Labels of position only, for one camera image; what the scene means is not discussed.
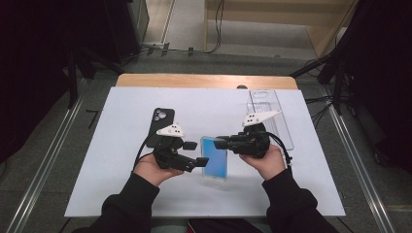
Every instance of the metal rail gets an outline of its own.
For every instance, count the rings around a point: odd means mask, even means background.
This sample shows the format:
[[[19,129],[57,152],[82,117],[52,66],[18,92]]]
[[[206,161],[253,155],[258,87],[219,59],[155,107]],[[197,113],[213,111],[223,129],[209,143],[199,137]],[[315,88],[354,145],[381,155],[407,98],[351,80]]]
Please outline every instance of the metal rail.
[[[15,213],[15,216],[12,219],[12,222],[7,229],[8,233],[22,232],[25,223],[30,217],[31,211],[33,210],[37,199],[40,196],[40,193],[43,189],[43,186],[46,183],[46,180],[49,176],[50,171],[56,161],[60,149],[66,139],[67,133],[69,132],[74,119],[81,107],[83,100],[85,98],[85,93],[88,88],[88,81],[82,79],[80,82],[80,95],[78,101],[72,107],[71,110],[68,110],[64,119],[62,120],[51,145],[39,167],[36,175],[33,178],[30,186],[25,191]]]
[[[322,92],[324,95],[330,95],[330,91],[324,86],[322,86]],[[329,107],[329,112],[343,142],[345,150],[348,153],[349,160],[351,161],[352,167],[354,168],[355,174],[360,182],[360,187],[364,193],[370,211],[375,217],[380,231],[395,233],[394,226],[388,216],[385,205],[383,204],[375,185],[373,184],[366,168],[363,165],[363,162],[361,161],[361,157],[354,141],[352,140],[349,130],[346,127],[343,117],[340,116],[332,106]]]

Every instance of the transparent phone case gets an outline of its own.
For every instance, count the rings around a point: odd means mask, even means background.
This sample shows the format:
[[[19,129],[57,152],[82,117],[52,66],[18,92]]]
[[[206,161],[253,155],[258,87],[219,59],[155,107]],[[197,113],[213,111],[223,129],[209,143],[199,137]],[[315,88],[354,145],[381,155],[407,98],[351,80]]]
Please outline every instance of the transparent phone case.
[[[247,112],[261,113],[280,111],[281,113],[263,122],[266,130],[278,136],[287,150],[293,150],[293,141],[275,90],[250,90]]]

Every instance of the wrist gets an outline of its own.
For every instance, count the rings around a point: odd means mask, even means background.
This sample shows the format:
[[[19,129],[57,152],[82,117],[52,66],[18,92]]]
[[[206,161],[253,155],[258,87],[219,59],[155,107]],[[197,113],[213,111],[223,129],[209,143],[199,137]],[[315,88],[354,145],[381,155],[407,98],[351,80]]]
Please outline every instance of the wrist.
[[[263,177],[265,181],[269,181],[270,179],[276,177],[279,175],[281,172],[283,172],[285,168],[281,169],[269,169],[269,170],[262,170],[258,171],[260,175]]]
[[[151,183],[153,186],[159,186],[162,183],[162,180],[159,179],[153,172],[145,172],[142,170],[133,171],[134,174],[145,179],[147,182]]]

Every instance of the smartphone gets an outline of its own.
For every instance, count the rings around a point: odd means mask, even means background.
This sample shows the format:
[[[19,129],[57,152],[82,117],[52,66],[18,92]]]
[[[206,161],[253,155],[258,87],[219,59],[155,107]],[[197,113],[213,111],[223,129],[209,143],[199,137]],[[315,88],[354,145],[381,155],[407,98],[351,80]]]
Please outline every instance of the smartphone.
[[[160,136],[155,134],[155,132],[159,129],[167,127],[173,124],[173,120],[175,118],[175,111],[172,109],[162,109],[156,108],[154,109],[154,114],[152,116],[151,127],[149,128],[149,134],[153,134],[148,141],[146,142],[146,146],[148,148],[154,148],[160,141]]]
[[[225,181],[227,177],[227,150],[215,148],[215,141],[222,140],[212,137],[202,137],[202,157],[209,158],[206,167],[203,168],[203,177]]]

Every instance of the table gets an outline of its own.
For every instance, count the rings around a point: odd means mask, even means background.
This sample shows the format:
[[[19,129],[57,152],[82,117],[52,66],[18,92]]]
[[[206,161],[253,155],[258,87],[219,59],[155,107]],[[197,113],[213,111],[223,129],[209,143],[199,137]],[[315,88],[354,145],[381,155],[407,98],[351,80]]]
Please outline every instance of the table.
[[[220,2],[205,0],[205,38],[207,20],[215,20]],[[223,20],[305,25],[317,56],[322,57],[350,21],[357,3],[358,0],[225,0]]]
[[[193,74],[123,74],[116,86],[297,89],[292,77]]]
[[[137,142],[143,142],[146,135],[142,132],[149,130],[147,122],[154,106],[176,110],[175,120],[180,120],[176,122],[187,129],[185,141],[198,142],[205,135],[236,134],[242,129],[241,120],[233,119],[243,119],[246,97],[249,96],[249,90],[233,89],[238,85],[268,91],[278,88],[279,102],[285,104],[284,114],[289,122],[293,122],[290,131],[294,135],[295,147],[290,155],[299,154],[293,165],[297,183],[313,190],[320,200],[318,208],[323,215],[344,216],[325,155],[293,78],[183,74],[125,74],[119,77],[106,101],[65,215],[98,216],[104,199],[121,190],[140,147]],[[212,124],[215,127],[204,127]],[[197,157],[200,152],[184,150],[183,154]],[[268,200],[260,185],[262,178],[231,151],[227,158],[225,183],[203,179],[200,168],[163,183],[162,191],[154,201],[153,216],[264,216]],[[96,170],[105,173],[96,177]]]

